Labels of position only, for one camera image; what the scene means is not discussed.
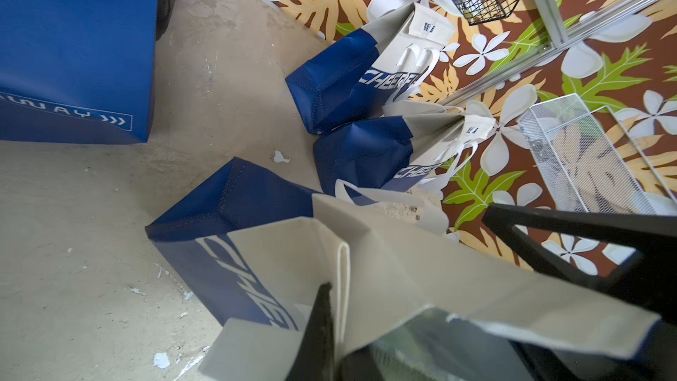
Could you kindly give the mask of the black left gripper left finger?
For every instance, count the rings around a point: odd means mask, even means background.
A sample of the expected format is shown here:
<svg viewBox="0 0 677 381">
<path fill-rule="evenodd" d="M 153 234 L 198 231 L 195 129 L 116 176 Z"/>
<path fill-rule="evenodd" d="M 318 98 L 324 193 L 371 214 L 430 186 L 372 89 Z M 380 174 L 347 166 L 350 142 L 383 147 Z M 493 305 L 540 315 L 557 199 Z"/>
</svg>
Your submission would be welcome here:
<svg viewBox="0 0 677 381">
<path fill-rule="evenodd" d="M 331 314 L 331 283 L 322 284 L 296 359 L 286 381 L 330 381 L 335 378 L 335 341 Z"/>
</svg>

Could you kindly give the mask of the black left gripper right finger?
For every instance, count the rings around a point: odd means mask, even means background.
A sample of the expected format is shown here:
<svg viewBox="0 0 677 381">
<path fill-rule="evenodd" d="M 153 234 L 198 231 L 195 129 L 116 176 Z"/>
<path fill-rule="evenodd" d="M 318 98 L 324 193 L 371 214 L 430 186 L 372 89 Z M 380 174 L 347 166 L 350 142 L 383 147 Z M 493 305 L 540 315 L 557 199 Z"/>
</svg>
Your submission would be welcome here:
<svg viewBox="0 0 677 381">
<path fill-rule="evenodd" d="M 343 358 L 338 367 L 340 381 L 385 381 L 369 347 L 352 352 Z"/>
</svg>

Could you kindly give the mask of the narrow takeout bag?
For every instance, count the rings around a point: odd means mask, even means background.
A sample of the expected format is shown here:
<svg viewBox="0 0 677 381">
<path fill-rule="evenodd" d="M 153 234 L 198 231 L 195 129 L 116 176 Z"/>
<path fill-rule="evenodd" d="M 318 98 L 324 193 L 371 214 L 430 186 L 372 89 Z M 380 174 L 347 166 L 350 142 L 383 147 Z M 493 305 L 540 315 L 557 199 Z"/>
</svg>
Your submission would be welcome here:
<svg viewBox="0 0 677 381">
<path fill-rule="evenodd" d="M 286 380 L 331 283 L 335 378 L 369 347 L 385 380 L 527 380 L 516 344 L 628 360 L 661 318 L 476 252 L 425 206 L 404 222 L 234 158 L 146 233 L 222 326 L 214 380 Z"/>
</svg>

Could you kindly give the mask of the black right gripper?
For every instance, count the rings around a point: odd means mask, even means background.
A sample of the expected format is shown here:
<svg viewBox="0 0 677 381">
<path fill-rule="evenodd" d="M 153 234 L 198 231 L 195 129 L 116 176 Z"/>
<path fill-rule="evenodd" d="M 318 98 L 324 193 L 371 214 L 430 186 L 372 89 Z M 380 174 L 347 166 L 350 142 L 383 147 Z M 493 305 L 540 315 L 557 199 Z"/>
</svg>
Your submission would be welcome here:
<svg viewBox="0 0 677 381">
<path fill-rule="evenodd" d="M 661 321 L 628 360 L 516 344 L 537 380 L 676 378 L 676 219 L 491 205 L 483 224 L 537 273 L 613 296 Z"/>
</svg>

